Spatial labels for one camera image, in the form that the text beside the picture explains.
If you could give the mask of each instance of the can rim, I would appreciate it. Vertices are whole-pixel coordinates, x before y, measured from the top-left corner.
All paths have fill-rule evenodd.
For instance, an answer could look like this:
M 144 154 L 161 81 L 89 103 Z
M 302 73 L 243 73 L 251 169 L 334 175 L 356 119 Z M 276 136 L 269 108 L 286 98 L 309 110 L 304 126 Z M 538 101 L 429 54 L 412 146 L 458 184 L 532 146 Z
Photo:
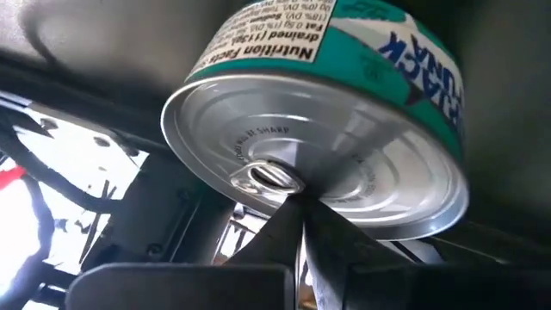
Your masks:
M 337 89 L 340 91 L 348 91 L 351 95 L 356 96 L 364 102 L 369 102 L 369 104 L 375 104 L 381 109 L 385 109 L 389 113 L 398 114 L 409 126 L 414 127 L 420 133 L 424 134 L 424 137 L 444 156 L 445 160 L 450 163 L 450 166 L 455 168 L 458 180 L 459 187 L 465 195 L 458 195 L 459 190 L 455 191 L 455 198 L 457 199 L 453 206 L 445 208 L 435 212 L 430 217 L 416 220 L 407 224 L 402 224 L 399 226 L 377 226 L 369 227 L 362 226 L 360 227 L 364 232 L 375 239 L 379 240 L 406 240 L 406 239 L 419 239 L 423 237 L 428 237 L 435 233 L 444 231 L 451 226 L 453 226 L 459 219 L 465 214 L 468 206 L 468 183 L 467 179 L 462 171 L 462 165 L 458 162 L 457 158 L 451 155 L 451 153 L 443 146 L 443 143 L 440 142 L 434 134 L 423 124 L 415 121 L 411 116 L 404 113 L 404 111 L 399 108 L 393 107 L 390 104 L 384 103 L 381 99 L 366 94 L 365 92 L 360 92 L 359 90 L 338 84 L 334 81 L 331 81 L 327 78 L 315 77 L 312 75 L 289 72 L 289 71 L 278 71 L 278 70 L 233 70 L 233 71 L 224 71 L 223 74 L 209 75 L 207 77 L 202 77 L 196 79 L 195 81 L 185 84 L 183 87 L 175 91 L 172 96 L 169 97 L 166 104 L 164 105 L 163 112 L 161 114 L 161 128 L 163 135 L 169 145 L 170 149 L 180 158 L 182 162 L 188 165 L 189 169 L 194 172 L 203 182 L 207 185 L 213 187 L 214 189 L 228 188 L 234 190 L 234 188 L 226 184 L 223 180 L 219 179 L 212 171 L 205 166 L 202 161 L 195 157 L 195 155 L 189 151 L 182 137 L 180 136 L 180 129 L 176 124 L 177 111 L 185 104 L 189 93 L 195 90 L 202 84 L 220 82 L 227 79 L 236 79 L 236 78 L 257 78 L 265 80 L 295 80 L 297 83 L 302 84 L 323 84 L 325 87 Z M 228 197 L 236 202 L 246 205 L 258 205 L 257 201 L 249 197 L 246 194 L 236 193 L 233 197 Z M 262 205 L 261 208 L 255 208 L 257 211 L 271 216 L 276 209 L 270 206 Z M 438 226 L 431 225 L 432 222 L 439 221 L 442 218 L 446 219 L 439 223 Z

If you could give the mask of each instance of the tuna can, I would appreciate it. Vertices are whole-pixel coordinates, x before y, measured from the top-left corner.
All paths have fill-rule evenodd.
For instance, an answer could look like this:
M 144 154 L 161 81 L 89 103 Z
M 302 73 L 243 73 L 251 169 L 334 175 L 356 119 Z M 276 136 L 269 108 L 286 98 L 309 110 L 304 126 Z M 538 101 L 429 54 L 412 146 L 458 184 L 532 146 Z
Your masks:
M 264 0 L 225 22 L 164 106 L 200 178 L 270 215 L 305 187 L 380 240 L 454 225 L 468 205 L 453 56 L 377 0 Z

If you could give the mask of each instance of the silver lid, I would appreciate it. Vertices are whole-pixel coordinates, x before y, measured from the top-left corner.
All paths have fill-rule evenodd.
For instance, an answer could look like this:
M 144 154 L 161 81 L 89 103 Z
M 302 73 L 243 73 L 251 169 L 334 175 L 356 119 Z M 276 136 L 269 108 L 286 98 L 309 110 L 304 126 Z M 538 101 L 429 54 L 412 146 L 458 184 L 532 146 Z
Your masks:
M 376 239 L 441 232 L 467 208 L 465 177 L 434 138 L 399 111 L 336 85 L 270 74 L 212 77 L 176 92 L 162 126 L 197 176 L 268 215 L 285 193 L 232 185 L 258 160 L 290 167 Z

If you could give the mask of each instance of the can label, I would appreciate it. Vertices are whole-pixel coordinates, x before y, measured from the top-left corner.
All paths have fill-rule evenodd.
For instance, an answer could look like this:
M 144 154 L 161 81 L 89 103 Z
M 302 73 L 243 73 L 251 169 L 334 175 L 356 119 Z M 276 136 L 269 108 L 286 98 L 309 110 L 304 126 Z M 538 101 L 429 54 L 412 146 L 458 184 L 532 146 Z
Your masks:
M 461 73 L 412 16 L 378 0 L 264 0 L 228 19 L 188 81 L 243 69 L 298 71 L 377 96 L 462 156 Z

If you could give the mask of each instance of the nutrition facts label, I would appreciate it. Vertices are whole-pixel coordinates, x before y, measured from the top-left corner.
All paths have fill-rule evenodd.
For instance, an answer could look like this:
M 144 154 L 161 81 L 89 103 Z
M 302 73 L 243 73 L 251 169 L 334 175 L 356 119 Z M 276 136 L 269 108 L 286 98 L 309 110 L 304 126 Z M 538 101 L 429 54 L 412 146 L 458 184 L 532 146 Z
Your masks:
M 313 62 L 337 0 L 265 0 L 240 10 L 220 28 L 191 74 L 234 59 Z

